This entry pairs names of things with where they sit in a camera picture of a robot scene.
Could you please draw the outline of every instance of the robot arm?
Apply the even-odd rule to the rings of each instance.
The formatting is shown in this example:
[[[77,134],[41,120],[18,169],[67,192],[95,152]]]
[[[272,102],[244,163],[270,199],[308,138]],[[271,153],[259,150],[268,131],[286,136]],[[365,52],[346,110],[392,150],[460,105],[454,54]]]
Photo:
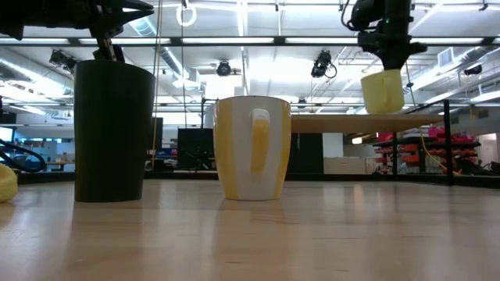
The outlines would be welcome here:
[[[0,33],[23,39],[24,27],[89,29],[97,39],[96,59],[124,62],[121,48],[111,38],[123,32],[123,25],[154,13],[139,0],[5,0],[0,9]],[[135,9],[124,12],[123,8]]]
[[[358,45],[378,56],[385,70],[401,69],[411,55],[427,50],[425,44],[410,43],[410,9],[411,0],[358,0],[345,26],[359,32]]]

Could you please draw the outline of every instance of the wire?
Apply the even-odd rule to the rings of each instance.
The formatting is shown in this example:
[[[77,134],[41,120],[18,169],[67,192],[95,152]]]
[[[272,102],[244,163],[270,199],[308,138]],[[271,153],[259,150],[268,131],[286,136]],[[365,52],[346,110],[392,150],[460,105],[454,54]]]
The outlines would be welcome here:
[[[333,63],[331,63],[330,65],[331,65],[331,68],[335,69],[335,74],[333,76],[328,76],[325,73],[325,77],[328,78],[328,79],[334,79],[337,76],[337,74],[338,74],[338,70],[337,70],[337,67],[335,67]]]
[[[37,173],[37,172],[40,172],[41,170],[44,170],[45,168],[47,168],[47,163],[45,162],[43,157],[41,157],[38,153],[33,152],[31,150],[28,150],[26,148],[18,147],[17,145],[14,145],[14,144],[10,144],[10,143],[5,142],[4,140],[1,140],[1,139],[0,139],[0,144],[3,144],[6,148],[12,148],[14,150],[27,153],[29,155],[33,155],[36,159],[38,159],[38,161],[40,161],[40,166],[38,168],[30,169],[30,168],[27,168],[26,166],[23,166],[23,165],[16,163],[9,156],[7,156],[7,154],[4,151],[0,151],[0,157],[3,158],[12,167],[14,167],[18,170],[21,170],[23,172],[26,172],[26,173]]]
[[[163,0],[158,0],[159,7],[162,6]],[[151,167],[153,171],[155,170],[155,156],[156,156],[156,128],[158,126],[157,123],[157,116],[158,116],[158,89],[159,89],[159,58],[160,58],[160,49],[162,47],[161,44],[161,36],[162,36],[162,19],[163,19],[163,9],[159,8],[159,13],[158,13],[158,21],[156,23],[156,30],[158,31],[156,33],[156,50],[155,50],[155,57],[154,57],[154,62],[153,62],[153,76],[156,78],[156,88],[155,88],[155,120],[154,120],[154,125],[153,125],[153,145],[152,145],[152,150],[153,150],[153,155],[152,155],[152,161],[151,161]]]
[[[182,21],[184,22],[184,12],[182,12]],[[180,28],[180,37],[184,38],[184,27]],[[186,106],[186,83],[184,82],[184,45],[180,47],[180,60],[182,64],[182,98],[184,103],[184,128],[188,128],[188,107]]]
[[[413,106],[416,107],[416,103],[415,103],[415,97],[413,96],[413,87],[412,87],[412,81],[410,80],[410,77],[409,77],[409,71],[408,71],[408,62],[406,62],[406,76],[408,77],[408,85],[409,85],[409,91],[412,95],[412,100],[413,100]],[[439,160],[437,160],[433,155],[430,154],[430,152],[427,150],[427,146],[425,145],[425,140],[423,139],[423,134],[422,134],[422,129],[419,128],[419,132],[420,132],[420,141],[422,142],[422,147],[423,147],[423,150],[425,151],[425,153],[427,154],[427,156],[430,157],[430,159],[434,162],[436,162],[441,168],[443,169],[447,169],[446,166],[444,166]],[[453,171],[453,174],[455,174],[456,176],[459,176],[460,174]]]
[[[344,9],[342,9],[341,23],[342,23],[342,25],[343,25],[344,27],[347,27],[350,31],[359,31],[359,30],[355,29],[354,27],[349,26],[349,24],[351,24],[351,25],[352,25],[351,20],[349,20],[347,23],[345,23],[345,21],[344,21],[345,10],[346,10],[346,9],[347,9],[347,7],[349,6],[349,2],[350,2],[350,1],[351,1],[351,0],[347,0],[347,2],[346,2],[346,3],[345,3],[345,5],[344,5]]]

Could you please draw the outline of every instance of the mug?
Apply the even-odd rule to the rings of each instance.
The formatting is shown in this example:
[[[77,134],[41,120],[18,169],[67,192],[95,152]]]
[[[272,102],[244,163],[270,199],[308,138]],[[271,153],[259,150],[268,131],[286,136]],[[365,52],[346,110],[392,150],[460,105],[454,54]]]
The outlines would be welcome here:
[[[369,114],[398,112],[405,105],[401,70],[391,69],[361,79],[362,96]]]
[[[239,96],[216,103],[217,173],[227,199],[278,199],[288,167],[291,107],[279,98]]]

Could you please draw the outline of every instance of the yellow mug handle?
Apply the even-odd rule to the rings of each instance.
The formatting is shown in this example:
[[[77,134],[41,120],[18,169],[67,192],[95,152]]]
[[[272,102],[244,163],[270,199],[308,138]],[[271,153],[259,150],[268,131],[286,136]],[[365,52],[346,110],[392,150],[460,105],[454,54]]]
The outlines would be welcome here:
[[[252,112],[252,173],[262,173],[266,168],[269,151],[270,116],[265,109],[254,109]]]

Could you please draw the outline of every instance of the yellow striped mug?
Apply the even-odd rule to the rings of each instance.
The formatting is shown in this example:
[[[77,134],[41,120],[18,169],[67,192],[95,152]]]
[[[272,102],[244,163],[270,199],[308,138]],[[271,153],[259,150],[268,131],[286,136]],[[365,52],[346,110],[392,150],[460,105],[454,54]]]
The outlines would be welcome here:
[[[279,198],[290,155],[288,102],[264,96],[218,101],[213,135],[217,173],[226,198]]]

